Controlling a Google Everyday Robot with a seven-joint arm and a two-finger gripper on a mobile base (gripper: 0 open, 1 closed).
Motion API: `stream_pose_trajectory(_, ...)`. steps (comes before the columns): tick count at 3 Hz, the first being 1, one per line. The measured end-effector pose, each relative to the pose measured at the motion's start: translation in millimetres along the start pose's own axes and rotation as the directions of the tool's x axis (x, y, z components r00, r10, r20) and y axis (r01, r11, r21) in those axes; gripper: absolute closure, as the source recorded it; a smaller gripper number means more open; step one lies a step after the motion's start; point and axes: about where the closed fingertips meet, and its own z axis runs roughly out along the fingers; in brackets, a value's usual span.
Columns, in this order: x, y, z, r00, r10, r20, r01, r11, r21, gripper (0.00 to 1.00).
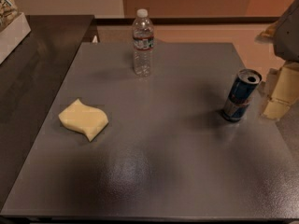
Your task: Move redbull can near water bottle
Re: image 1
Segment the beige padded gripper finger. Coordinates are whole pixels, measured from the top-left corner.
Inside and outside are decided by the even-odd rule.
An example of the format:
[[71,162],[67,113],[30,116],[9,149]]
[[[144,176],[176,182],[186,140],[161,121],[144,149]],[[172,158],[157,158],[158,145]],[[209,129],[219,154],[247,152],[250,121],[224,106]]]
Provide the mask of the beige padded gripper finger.
[[278,69],[278,81],[270,95],[264,94],[262,115],[281,119],[299,99],[299,63],[285,62]]
[[273,92],[278,81],[278,70],[271,68],[266,76],[266,81],[264,84],[264,93],[270,95]]

